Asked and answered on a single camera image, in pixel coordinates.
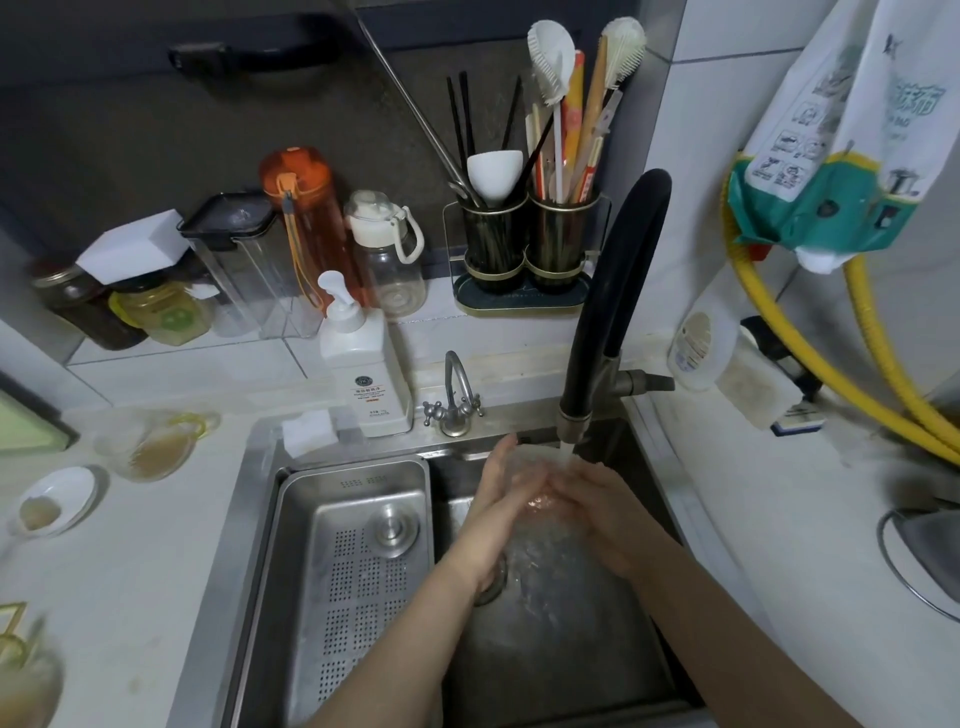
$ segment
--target pump dispenser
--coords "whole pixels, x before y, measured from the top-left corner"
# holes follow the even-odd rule
[[[317,283],[333,297],[320,327],[320,355],[337,382],[337,393],[356,414],[367,437],[409,432],[414,408],[379,308],[364,309],[347,291],[339,271],[324,271]]]

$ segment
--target hand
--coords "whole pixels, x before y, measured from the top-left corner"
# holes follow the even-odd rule
[[[610,571],[629,579],[642,553],[642,534],[657,523],[616,472],[605,465],[570,458],[564,471],[550,474],[550,485],[581,508],[588,540]]]
[[[460,534],[443,559],[477,592],[490,585],[496,559],[510,538],[516,517],[546,485],[547,469],[531,468],[519,473],[506,493],[504,465],[515,447],[516,435],[511,434],[493,448]]]

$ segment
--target white countertop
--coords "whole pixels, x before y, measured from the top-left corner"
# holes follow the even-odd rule
[[[960,626],[895,581],[874,539],[890,489],[935,474],[884,457],[846,467],[822,435],[753,430],[715,391],[660,393],[655,403],[791,656],[868,728],[955,725]],[[12,546],[3,537],[0,603],[29,602],[25,623],[44,616],[65,662],[53,728],[165,726],[259,416],[225,416],[161,482],[113,477],[87,519],[56,538]],[[0,511],[41,475],[95,462],[84,439],[58,455],[5,460]],[[918,569],[904,568],[937,594]]]
[[[790,656],[868,728],[960,722],[960,625],[888,570],[876,522],[955,474],[880,446],[844,465],[823,433],[777,438],[716,390],[654,393],[660,422]],[[891,527],[891,556],[960,615]]]

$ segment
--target sink basin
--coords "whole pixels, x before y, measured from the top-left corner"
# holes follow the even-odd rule
[[[556,443],[552,428],[519,436]],[[429,460],[438,557],[467,515],[495,442],[458,444]],[[626,420],[594,423],[576,451],[623,475],[676,536]],[[568,524],[526,514],[504,556],[502,589],[474,608],[447,672],[444,725],[553,725],[575,716],[663,712],[677,701],[701,704],[630,586],[599,564]]]
[[[292,461],[278,441],[280,420],[261,421],[168,728],[307,720],[453,543],[499,437],[516,431],[521,442],[556,444],[555,411],[555,400],[492,407],[456,440],[422,426],[377,440],[342,432],[322,463]],[[728,589],[742,589],[675,458],[667,463],[672,492],[651,472],[656,441],[636,404],[594,417],[578,454],[618,471],[668,533],[709,561]],[[655,462],[663,464],[661,454]],[[543,514],[518,521],[494,586],[471,612],[441,702],[434,724],[448,728],[709,725],[630,587],[594,560],[575,527]]]

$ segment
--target sponge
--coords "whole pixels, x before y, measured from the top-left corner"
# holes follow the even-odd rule
[[[311,450],[325,448],[339,442],[333,426],[330,410],[315,409],[304,412],[294,420],[287,420],[283,427],[283,446],[293,458],[299,458]]]

